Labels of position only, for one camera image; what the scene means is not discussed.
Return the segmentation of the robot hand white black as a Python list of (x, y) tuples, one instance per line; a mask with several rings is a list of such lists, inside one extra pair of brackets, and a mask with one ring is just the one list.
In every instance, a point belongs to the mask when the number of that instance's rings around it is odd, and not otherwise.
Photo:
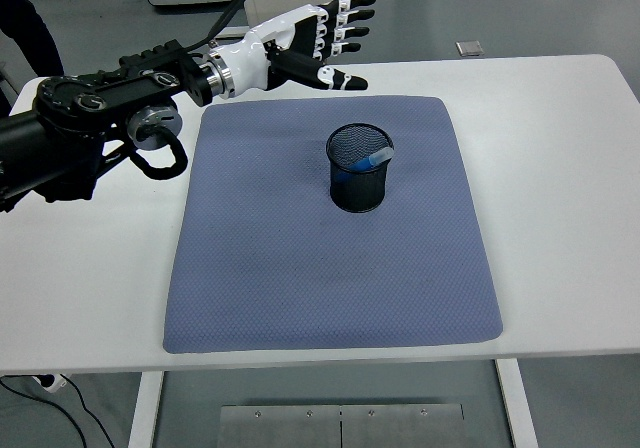
[(244, 38), (211, 52), (229, 69), (228, 97), (249, 89), (273, 90), (287, 81), (319, 90), (365, 90), (365, 79), (328, 64), (357, 52), (369, 29), (357, 21), (372, 18), (376, 0), (333, 0), (306, 4), (250, 29)]

